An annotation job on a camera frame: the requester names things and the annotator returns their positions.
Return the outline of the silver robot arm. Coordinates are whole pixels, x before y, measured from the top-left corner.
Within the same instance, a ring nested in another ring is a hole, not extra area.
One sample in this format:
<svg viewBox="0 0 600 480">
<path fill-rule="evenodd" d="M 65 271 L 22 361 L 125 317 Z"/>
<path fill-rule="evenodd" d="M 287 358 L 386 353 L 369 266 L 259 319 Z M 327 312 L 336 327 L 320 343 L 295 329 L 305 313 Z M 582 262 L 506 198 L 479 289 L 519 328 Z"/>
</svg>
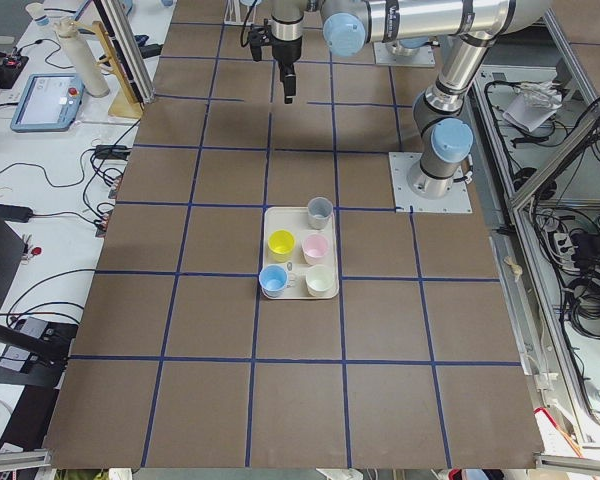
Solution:
<svg viewBox="0 0 600 480">
<path fill-rule="evenodd" d="M 385 47 L 394 56 L 411 57 L 417 55 L 428 42 L 428 37 L 408 38 L 386 43 Z"/>
<path fill-rule="evenodd" d="M 424 37 L 449 37 L 450 50 L 433 84 L 415 100 L 414 121 L 423 141 L 419 163 L 408 174 L 410 189 L 427 199 L 444 197 L 473 144 L 458 116 L 467 91 L 496 40 L 540 19 L 548 1 L 275 1 L 264 23 L 285 100 L 296 93 L 294 64 L 302 51 L 304 15 L 320 14 L 331 53 L 356 55 L 367 44 L 394 44 Z"/>
</svg>

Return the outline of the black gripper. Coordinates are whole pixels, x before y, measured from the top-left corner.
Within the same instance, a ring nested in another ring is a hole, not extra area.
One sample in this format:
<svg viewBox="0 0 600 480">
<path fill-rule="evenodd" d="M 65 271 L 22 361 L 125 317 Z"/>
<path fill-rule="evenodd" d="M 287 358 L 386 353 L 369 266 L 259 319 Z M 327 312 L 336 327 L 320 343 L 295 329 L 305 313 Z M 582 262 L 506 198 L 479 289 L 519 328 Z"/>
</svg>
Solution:
<svg viewBox="0 0 600 480">
<path fill-rule="evenodd" d="M 302 53 L 302 37 L 295 40 L 281 40 L 272 37 L 273 58 L 280 65 L 280 82 L 283 87 L 284 103 L 292 104 L 296 96 L 296 73 L 294 63 Z"/>
</svg>

